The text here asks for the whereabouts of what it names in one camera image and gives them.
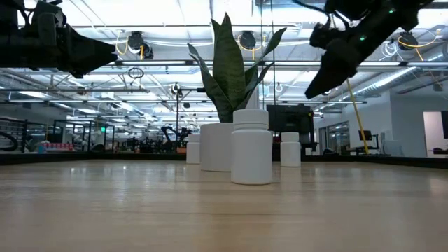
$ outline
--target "snake plant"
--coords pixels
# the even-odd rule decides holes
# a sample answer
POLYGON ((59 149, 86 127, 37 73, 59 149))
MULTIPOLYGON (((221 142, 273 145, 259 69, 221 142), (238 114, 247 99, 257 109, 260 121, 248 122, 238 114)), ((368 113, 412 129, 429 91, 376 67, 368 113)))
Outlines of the snake plant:
POLYGON ((232 123, 233 112, 246 108, 253 91, 274 64, 271 63, 266 66, 258 75, 258 65, 267 54, 279 45, 286 28, 275 32, 261 58, 249 69, 244 70, 243 56, 233 36, 229 16, 225 14, 222 24, 218 24, 213 19, 211 23, 215 34, 213 76, 196 48, 190 44, 188 44, 188 48, 190 56, 201 69, 202 82, 207 96, 216 106, 219 120, 222 123, 232 123))

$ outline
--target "wooden surface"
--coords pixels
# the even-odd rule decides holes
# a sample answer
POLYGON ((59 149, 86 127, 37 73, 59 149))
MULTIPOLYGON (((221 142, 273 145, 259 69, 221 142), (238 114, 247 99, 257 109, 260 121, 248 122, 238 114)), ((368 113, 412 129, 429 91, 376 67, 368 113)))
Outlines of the wooden surface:
POLYGON ((448 251, 448 171, 361 163, 275 183, 184 162, 0 167, 0 251, 448 251))

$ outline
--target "white wall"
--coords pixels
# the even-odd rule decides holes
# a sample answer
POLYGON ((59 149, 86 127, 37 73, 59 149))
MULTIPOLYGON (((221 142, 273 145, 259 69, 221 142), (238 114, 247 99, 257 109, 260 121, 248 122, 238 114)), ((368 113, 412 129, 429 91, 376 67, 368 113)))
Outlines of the white wall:
POLYGON ((429 151, 434 148, 448 148, 448 140, 444 139, 441 112, 423 112, 426 137, 426 151, 429 158, 445 158, 444 155, 434 155, 429 151))
MULTIPOLYGON (((364 130, 370 130, 372 134, 381 134, 384 132, 386 133, 386 140, 392 140, 391 101, 388 92, 385 92, 379 98, 367 99, 367 104, 359 104, 358 111, 364 130)), ((325 114, 324 117, 324 119, 314 120, 315 129, 348 121, 350 128, 350 147, 353 148, 363 145, 363 142, 359 140, 358 131, 360 127, 353 105, 350 104, 344 108, 342 114, 325 114)), ((368 144, 370 146, 376 145, 374 141, 369 141, 368 144)))
POLYGON ((425 111, 446 111, 441 97, 391 96, 393 138, 400 141, 406 157, 426 157, 425 111))

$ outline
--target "white pot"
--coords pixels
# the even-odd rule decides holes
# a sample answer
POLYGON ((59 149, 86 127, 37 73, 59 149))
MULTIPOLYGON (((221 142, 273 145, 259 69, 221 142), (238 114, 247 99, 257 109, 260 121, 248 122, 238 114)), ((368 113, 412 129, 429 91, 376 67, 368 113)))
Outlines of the white pot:
POLYGON ((230 172, 232 166, 233 123, 201 126, 201 169, 210 172, 230 172))

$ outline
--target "white plastic container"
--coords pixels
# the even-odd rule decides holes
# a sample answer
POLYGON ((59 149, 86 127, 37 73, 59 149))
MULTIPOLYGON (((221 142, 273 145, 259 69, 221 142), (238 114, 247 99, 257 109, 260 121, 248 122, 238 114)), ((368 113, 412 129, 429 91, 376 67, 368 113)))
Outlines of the white plastic container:
POLYGON ((230 172, 232 166, 233 123, 201 126, 201 170, 230 172))
POLYGON ((282 167, 300 167, 301 145, 298 132, 281 133, 280 163, 282 167))
POLYGON ((272 182, 272 134, 267 131, 269 113, 243 109, 233 113, 233 183, 265 185, 272 182))
POLYGON ((201 136, 198 134, 188 135, 187 143, 187 164, 200 164, 201 163, 201 136))

